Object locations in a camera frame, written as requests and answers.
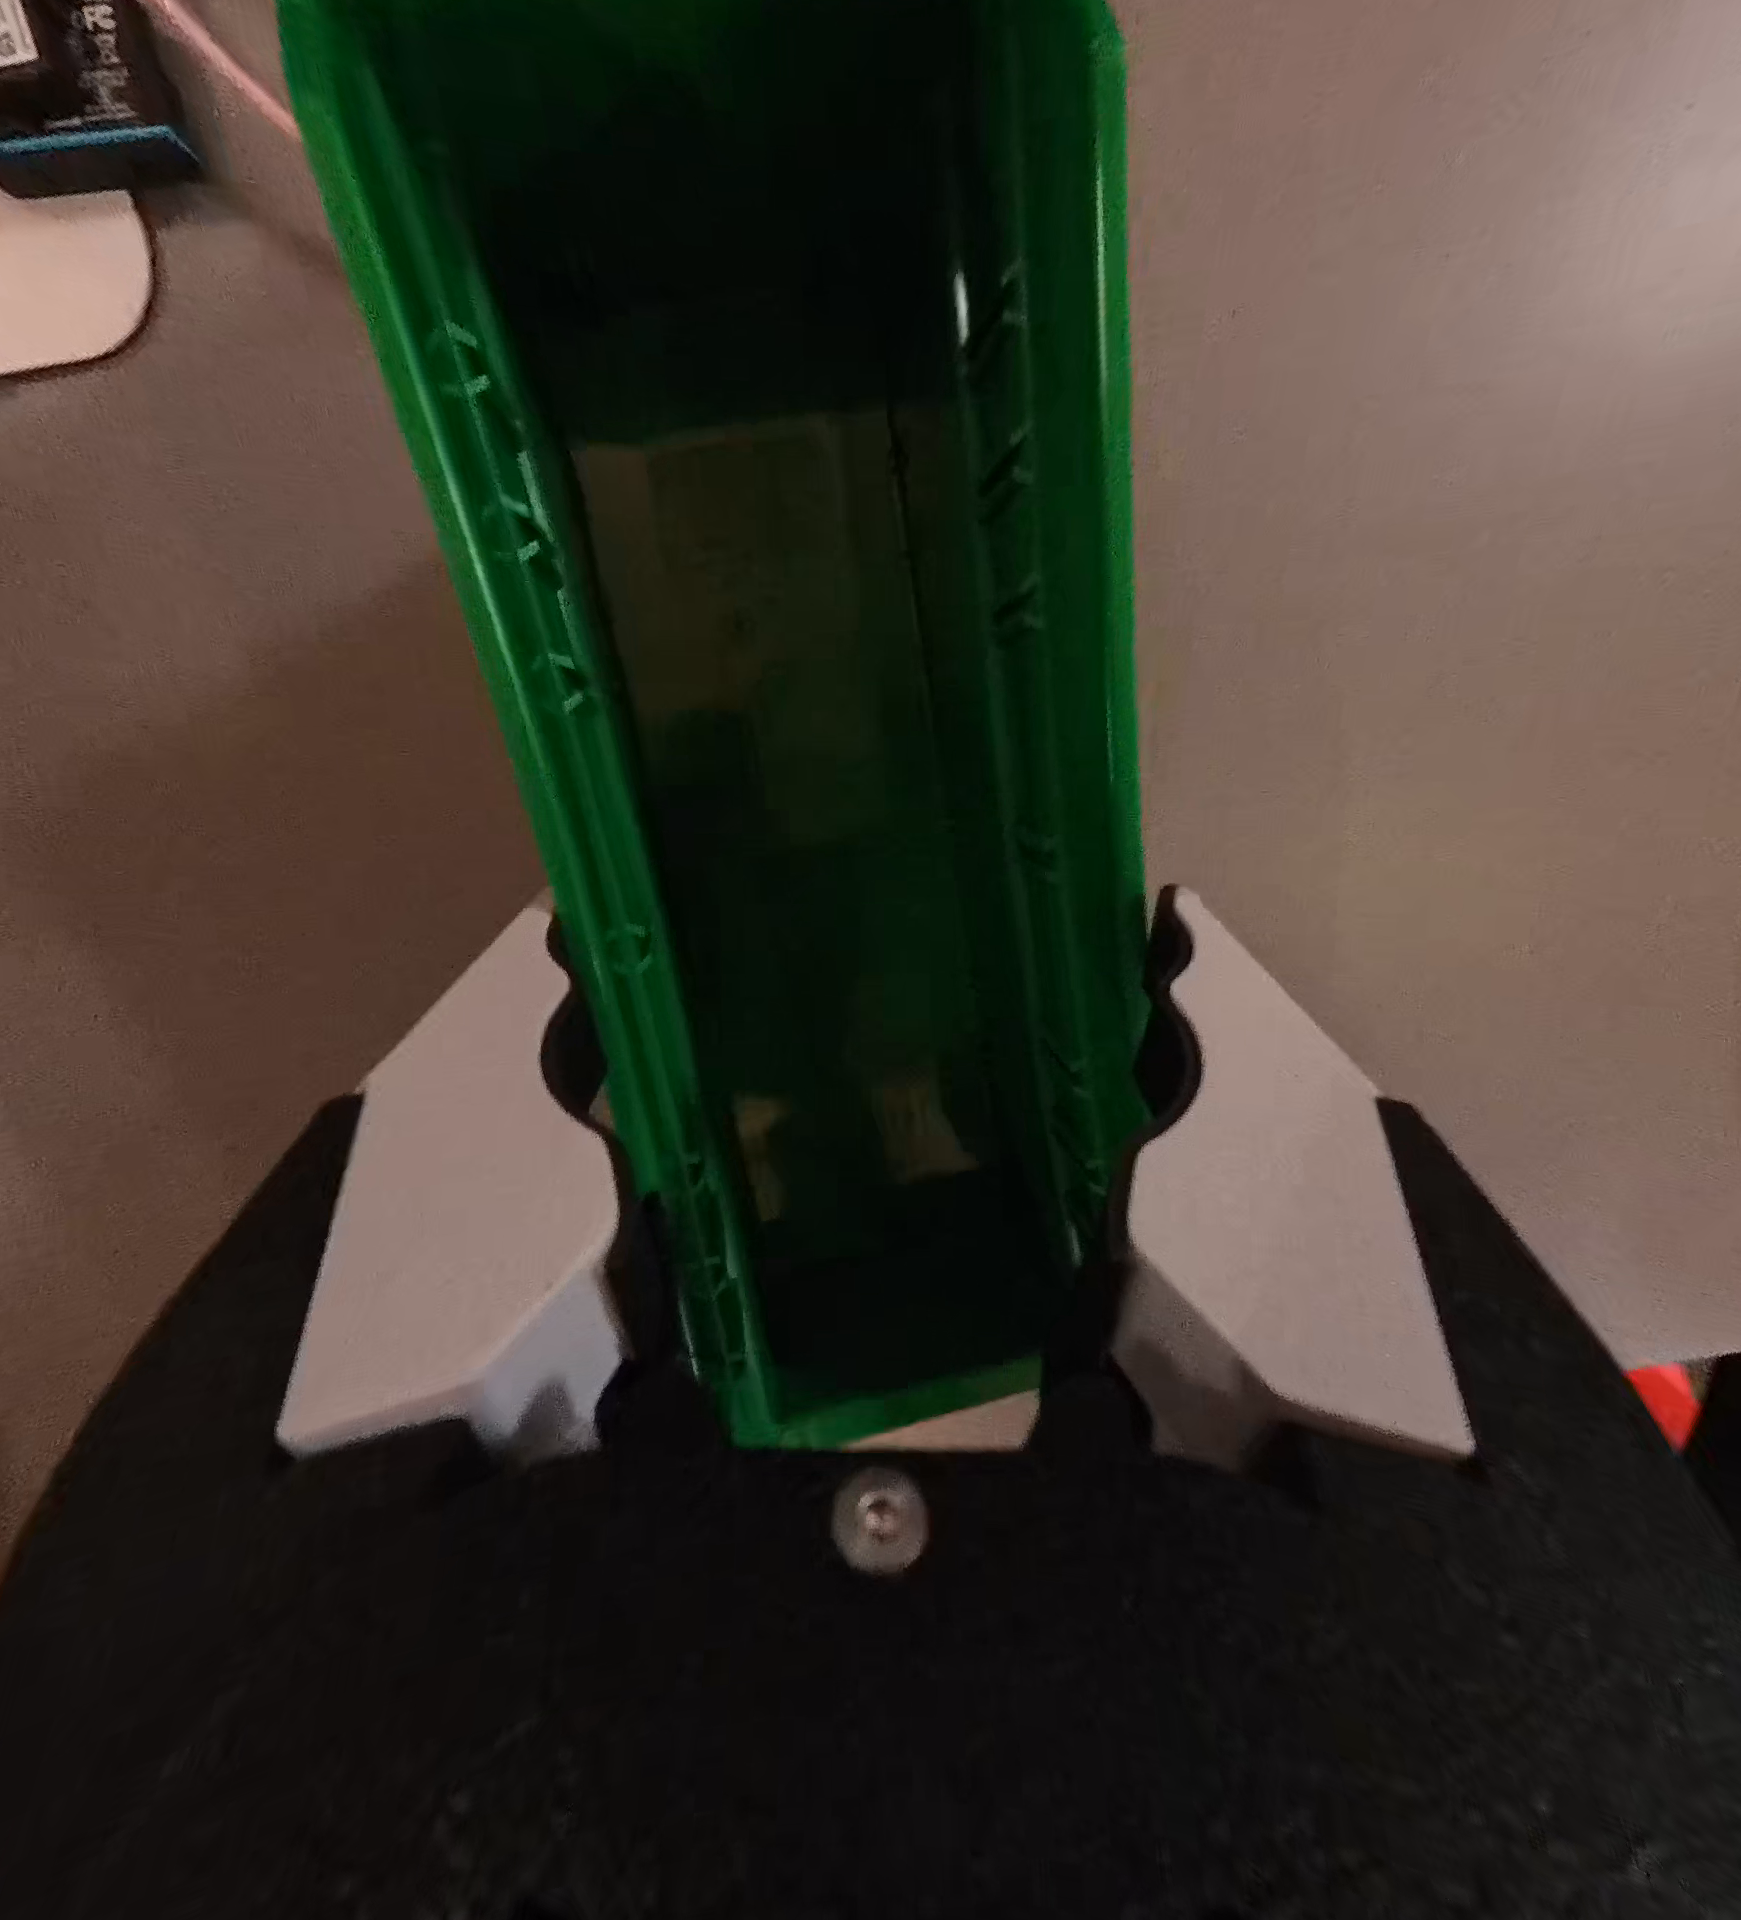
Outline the small red object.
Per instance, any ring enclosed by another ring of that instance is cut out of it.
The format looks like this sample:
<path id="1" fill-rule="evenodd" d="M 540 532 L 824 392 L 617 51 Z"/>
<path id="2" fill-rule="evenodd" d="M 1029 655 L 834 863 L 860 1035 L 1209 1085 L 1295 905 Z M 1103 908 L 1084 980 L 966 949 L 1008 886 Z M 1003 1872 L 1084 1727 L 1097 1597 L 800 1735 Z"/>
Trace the small red object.
<path id="1" fill-rule="evenodd" d="M 1705 1412 L 1705 1389 L 1686 1363 L 1650 1363 L 1626 1373 L 1650 1421 L 1677 1454 L 1684 1454 Z"/>

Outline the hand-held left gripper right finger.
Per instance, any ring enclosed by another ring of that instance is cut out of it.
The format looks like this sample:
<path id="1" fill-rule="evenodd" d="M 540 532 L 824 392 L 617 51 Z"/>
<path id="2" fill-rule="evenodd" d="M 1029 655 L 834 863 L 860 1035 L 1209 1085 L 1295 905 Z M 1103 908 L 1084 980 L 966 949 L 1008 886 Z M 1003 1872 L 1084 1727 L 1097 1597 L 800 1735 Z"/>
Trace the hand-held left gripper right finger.
<path id="1" fill-rule="evenodd" d="M 1045 1348 L 1045 1448 L 1240 1471 L 1313 1431 L 1470 1462 L 1370 1078 L 1183 886 L 1141 987 L 1141 1127 Z"/>

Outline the white document stand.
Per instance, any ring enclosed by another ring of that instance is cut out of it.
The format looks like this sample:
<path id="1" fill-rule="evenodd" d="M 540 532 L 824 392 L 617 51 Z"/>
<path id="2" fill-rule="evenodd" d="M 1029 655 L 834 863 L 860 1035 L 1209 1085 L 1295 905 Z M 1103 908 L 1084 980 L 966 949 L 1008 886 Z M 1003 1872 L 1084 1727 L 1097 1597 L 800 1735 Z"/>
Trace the white document stand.
<path id="1" fill-rule="evenodd" d="M 0 190 L 0 378 L 124 348 L 153 302 L 153 242 L 132 196 L 19 200 Z"/>

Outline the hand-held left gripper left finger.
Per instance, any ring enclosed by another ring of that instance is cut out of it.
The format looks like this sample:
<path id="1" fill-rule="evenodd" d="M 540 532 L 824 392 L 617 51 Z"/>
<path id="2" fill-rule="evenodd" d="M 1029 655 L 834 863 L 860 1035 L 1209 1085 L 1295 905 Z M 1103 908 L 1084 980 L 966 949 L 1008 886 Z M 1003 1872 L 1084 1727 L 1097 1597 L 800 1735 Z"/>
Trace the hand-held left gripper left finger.
<path id="1" fill-rule="evenodd" d="M 420 1428 L 590 1454 L 682 1345 L 665 1211 L 540 897 L 362 1083 L 275 1436 L 293 1462 Z"/>

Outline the green plastic bin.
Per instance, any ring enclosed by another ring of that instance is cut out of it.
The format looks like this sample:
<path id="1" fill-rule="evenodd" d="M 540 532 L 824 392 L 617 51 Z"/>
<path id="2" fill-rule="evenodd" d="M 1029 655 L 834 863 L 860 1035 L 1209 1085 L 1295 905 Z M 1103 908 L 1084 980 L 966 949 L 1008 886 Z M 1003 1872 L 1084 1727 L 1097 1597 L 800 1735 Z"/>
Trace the green plastic bin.
<path id="1" fill-rule="evenodd" d="M 280 2 L 730 1440 L 1027 1390 L 1141 1127 L 1107 2 Z"/>

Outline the black box with blue edge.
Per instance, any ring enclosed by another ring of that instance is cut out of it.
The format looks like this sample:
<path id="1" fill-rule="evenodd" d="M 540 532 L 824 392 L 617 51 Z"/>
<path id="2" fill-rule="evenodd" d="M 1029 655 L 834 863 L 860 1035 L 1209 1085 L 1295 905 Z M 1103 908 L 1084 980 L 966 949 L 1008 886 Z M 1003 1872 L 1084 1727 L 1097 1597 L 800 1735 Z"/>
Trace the black box with blue edge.
<path id="1" fill-rule="evenodd" d="M 40 61 L 0 92 L 6 196 L 139 196 L 205 174 L 139 2 L 16 2 L 13 10 Z"/>

